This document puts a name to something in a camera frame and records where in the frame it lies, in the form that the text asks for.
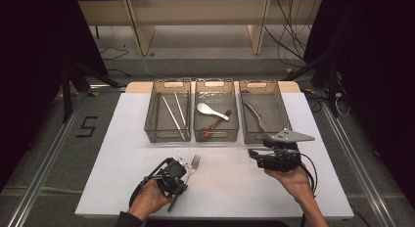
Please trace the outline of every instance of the metal fork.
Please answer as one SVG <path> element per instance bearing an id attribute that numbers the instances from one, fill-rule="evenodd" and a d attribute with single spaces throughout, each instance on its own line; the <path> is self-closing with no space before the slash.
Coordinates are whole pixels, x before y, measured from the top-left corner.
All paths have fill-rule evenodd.
<path id="1" fill-rule="evenodd" d="M 200 156 L 198 156 L 198 155 L 195 155 L 195 156 L 193 157 L 192 164 L 191 164 L 192 168 L 190 168 L 190 169 L 188 170 L 189 174 L 187 175 L 186 179 L 184 180 L 184 183 L 185 183 L 185 184 L 186 184 L 186 183 L 187 183 L 187 181 L 189 180 L 190 176 L 191 176 L 191 175 L 193 175 L 193 174 L 195 174 L 196 170 L 198 169 L 198 166 L 199 166 L 199 161 L 200 161 L 200 160 L 201 160 L 201 157 L 200 157 Z M 173 210 L 174 206 L 175 206 L 175 205 L 176 205 L 176 203 L 177 203 L 177 200 L 179 199 L 179 196 L 180 196 L 180 195 L 176 195 L 176 196 L 174 197 L 173 202 L 171 202 L 171 204 L 170 204 L 170 206 L 168 207 L 167 211 L 172 211 L 172 210 Z"/>

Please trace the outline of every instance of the sleeve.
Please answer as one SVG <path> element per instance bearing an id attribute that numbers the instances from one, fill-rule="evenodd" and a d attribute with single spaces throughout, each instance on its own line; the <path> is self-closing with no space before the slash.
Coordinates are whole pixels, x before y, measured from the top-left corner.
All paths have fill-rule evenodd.
<path id="1" fill-rule="evenodd" d="M 115 227 L 140 227 L 142 224 L 143 221 L 141 219 L 130 213 L 121 211 Z"/>

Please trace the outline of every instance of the white table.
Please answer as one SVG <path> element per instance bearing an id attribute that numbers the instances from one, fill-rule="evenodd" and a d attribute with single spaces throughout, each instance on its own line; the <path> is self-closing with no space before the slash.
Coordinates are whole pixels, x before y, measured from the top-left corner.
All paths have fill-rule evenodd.
<path id="1" fill-rule="evenodd" d="M 305 97 L 301 93 L 283 93 L 282 96 L 293 130 L 316 138 L 298 144 L 300 151 L 316 166 L 316 200 L 323 215 L 331 219 L 352 218 L 352 210 Z M 192 135 L 188 143 L 152 144 L 144 131 L 149 100 L 149 93 L 121 94 L 75 214 L 118 216 L 121 210 L 128 209 L 129 198 L 137 184 L 160 162 L 169 157 L 176 159 L 178 155 L 190 162 L 194 154 L 198 154 L 202 157 L 199 169 L 189 180 L 189 187 L 174 210 L 167 212 L 165 206 L 152 214 L 152 218 L 301 217 L 302 211 L 294 199 L 249 158 L 247 148 L 253 146 L 244 144 L 242 129 L 238 140 L 231 143 L 197 143 Z M 313 174 L 311 163 L 305 158 L 302 160 Z"/>

